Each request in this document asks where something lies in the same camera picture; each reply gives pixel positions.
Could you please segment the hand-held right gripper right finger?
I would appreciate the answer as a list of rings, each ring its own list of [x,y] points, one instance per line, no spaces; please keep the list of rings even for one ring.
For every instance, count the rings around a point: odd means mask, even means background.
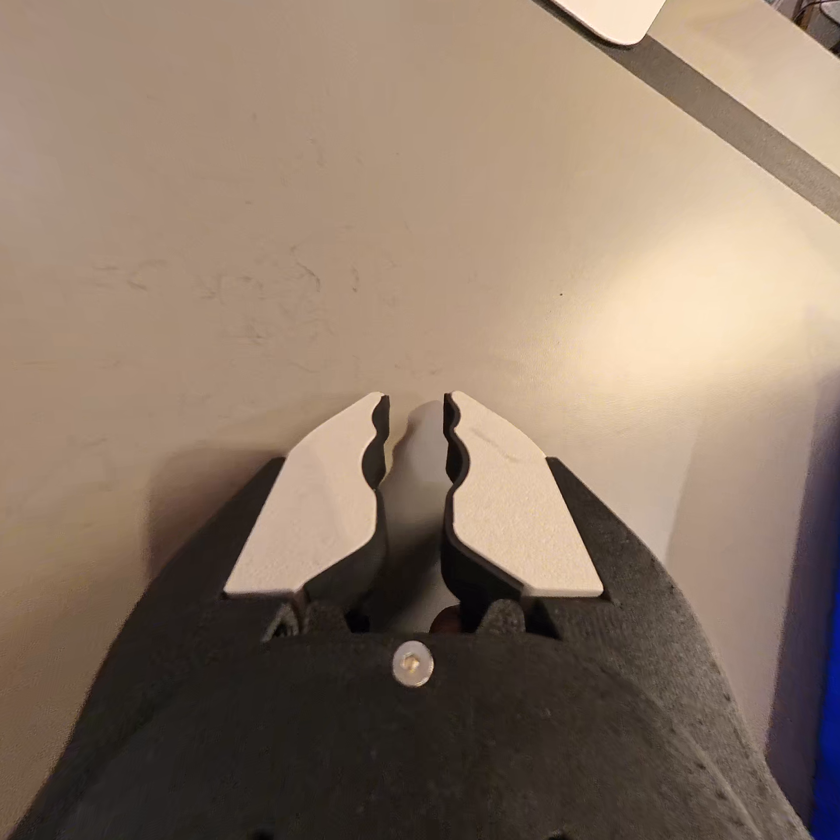
[[[444,396],[441,569],[469,613],[496,600],[596,599],[604,584],[550,467],[513,423],[462,391]]]

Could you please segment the white metal stand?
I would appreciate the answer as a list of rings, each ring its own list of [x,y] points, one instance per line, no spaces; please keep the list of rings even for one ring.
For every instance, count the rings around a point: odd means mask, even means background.
[[[648,33],[665,1],[551,1],[577,24],[608,44],[635,46]]]

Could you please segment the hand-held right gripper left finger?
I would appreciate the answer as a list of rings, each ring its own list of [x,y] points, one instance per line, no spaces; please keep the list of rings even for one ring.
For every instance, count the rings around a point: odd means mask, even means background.
[[[371,392],[301,439],[280,467],[224,595],[358,610],[387,554],[380,485],[389,433],[390,398]]]

